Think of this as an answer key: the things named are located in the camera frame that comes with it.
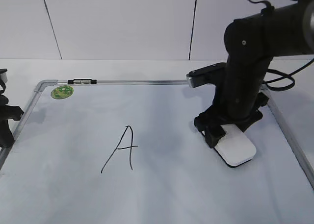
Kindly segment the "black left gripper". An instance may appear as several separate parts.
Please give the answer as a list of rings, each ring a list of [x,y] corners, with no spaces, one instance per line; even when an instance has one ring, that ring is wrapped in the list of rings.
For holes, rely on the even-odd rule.
[[[8,120],[19,121],[24,112],[19,106],[8,105],[8,98],[0,96],[0,147],[9,148],[13,146],[15,139],[10,130]]]

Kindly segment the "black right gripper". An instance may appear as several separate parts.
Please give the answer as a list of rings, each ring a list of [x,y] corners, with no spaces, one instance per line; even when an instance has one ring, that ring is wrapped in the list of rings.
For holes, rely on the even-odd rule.
[[[253,101],[252,109],[245,116],[239,112],[232,115],[226,108],[213,104],[194,119],[194,125],[199,132],[204,133],[207,145],[214,148],[219,140],[226,135],[222,126],[234,124],[241,131],[246,131],[251,125],[262,119],[263,114],[259,108],[266,106],[267,103],[268,97],[259,92],[257,98]]]

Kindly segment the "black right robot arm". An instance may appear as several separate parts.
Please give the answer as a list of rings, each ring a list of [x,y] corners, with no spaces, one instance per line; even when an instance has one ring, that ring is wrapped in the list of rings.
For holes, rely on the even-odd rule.
[[[191,88],[215,86],[212,105],[194,119],[210,148],[225,136],[224,125],[246,131],[262,118],[260,107],[268,97],[260,92],[274,57],[311,55],[314,52],[314,0],[292,0],[275,8],[265,1],[260,13],[230,23],[224,33],[227,62],[187,74]]]

